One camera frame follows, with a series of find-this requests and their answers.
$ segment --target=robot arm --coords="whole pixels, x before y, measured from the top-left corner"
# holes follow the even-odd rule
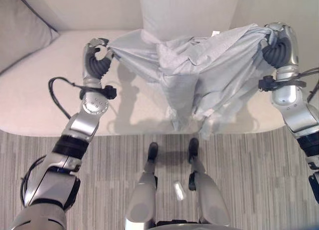
[[[303,98],[305,83],[298,80],[299,61],[296,35],[291,27],[283,23],[271,23],[266,27],[277,33],[275,47],[263,49],[265,60],[277,68],[276,80],[271,76],[259,82],[259,88],[272,91],[272,104],[282,114],[285,124],[297,139],[306,154],[312,170],[319,170],[319,114]],[[319,203],[319,171],[309,177],[310,184]]]
[[[102,60],[95,53],[106,47],[107,39],[92,39],[84,48],[81,110],[71,117],[53,151],[49,153],[35,179],[24,195],[25,208],[12,223],[10,230],[66,230],[65,212],[73,205],[80,180],[71,174],[81,167],[81,159],[108,109],[108,99],[115,89],[102,89],[101,78],[108,71],[113,54],[108,51]]]

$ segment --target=white sofa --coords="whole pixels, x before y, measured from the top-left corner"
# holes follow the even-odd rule
[[[48,47],[23,58],[0,75],[0,129],[20,135],[58,136],[67,119],[51,100],[47,81],[64,76],[81,84],[84,45],[93,37],[112,40],[129,30],[142,28],[139,0],[26,1],[57,29],[60,36]],[[278,20],[289,23],[297,33],[301,68],[306,70],[318,65],[319,0],[289,2],[237,0],[236,8],[220,22],[227,28],[252,22],[259,25]],[[165,97],[118,61],[112,62],[103,82],[116,87],[118,96],[110,100],[98,135],[177,133],[166,115]],[[57,82],[54,90],[68,112],[78,112],[78,89]],[[234,122],[220,132],[263,132],[283,125],[280,113],[270,103],[270,93],[257,92]],[[179,133],[198,130],[199,123],[193,121]]]

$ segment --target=gray cloth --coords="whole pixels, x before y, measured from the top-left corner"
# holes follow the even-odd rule
[[[258,80],[273,72],[261,47],[276,36],[256,24],[214,37],[181,37],[162,42],[136,30],[109,44],[116,57],[165,94],[175,130],[191,117],[202,120],[208,138],[236,114],[257,91]]]

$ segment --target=gray carpet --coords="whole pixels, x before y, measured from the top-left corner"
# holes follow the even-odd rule
[[[156,175],[157,221],[197,220],[196,195],[187,190],[186,149],[192,135],[96,137],[83,159],[82,184],[68,211],[69,230],[121,230],[149,143],[160,145]],[[57,138],[0,132],[0,229],[20,211],[20,177],[52,149]],[[245,230],[284,230],[319,224],[319,205],[308,183],[304,153],[285,129],[261,134],[214,135],[200,141],[200,159],[219,186],[232,225]],[[178,202],[173,182],[187,198]]]

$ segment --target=sofa backrest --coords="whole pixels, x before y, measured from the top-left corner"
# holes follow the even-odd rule
[[[56,30],[138,29],[139,0],[26,0]]]

